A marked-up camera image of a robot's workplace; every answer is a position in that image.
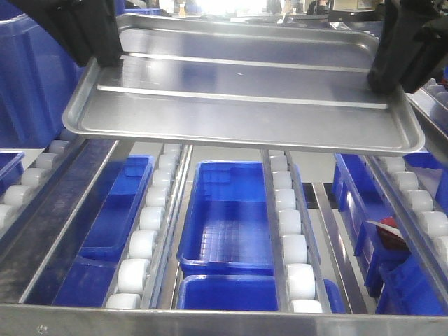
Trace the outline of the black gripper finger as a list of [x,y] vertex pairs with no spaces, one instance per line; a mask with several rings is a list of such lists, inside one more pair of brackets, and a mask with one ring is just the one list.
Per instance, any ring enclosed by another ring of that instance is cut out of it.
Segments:
[[423,24],[412,43],[415,51],[399,81],[406,93],[415,93],[447,64],[447,16]]
[[384,24],[377,52],[367,75],[373,92],[387,94],[396,87],[415,51],[412,37],[418,28],[439,18],[433,1],[384,2]]
[[85,66],[94,57],[100,67],[118,66],[121,42],[115,1],[72,1],[71,9],[78,28],[76,61]]
[[94,1],[11,1],[11,5],[31,17],[79,66],[85,66],[94,51],[88,40],[88,15]]

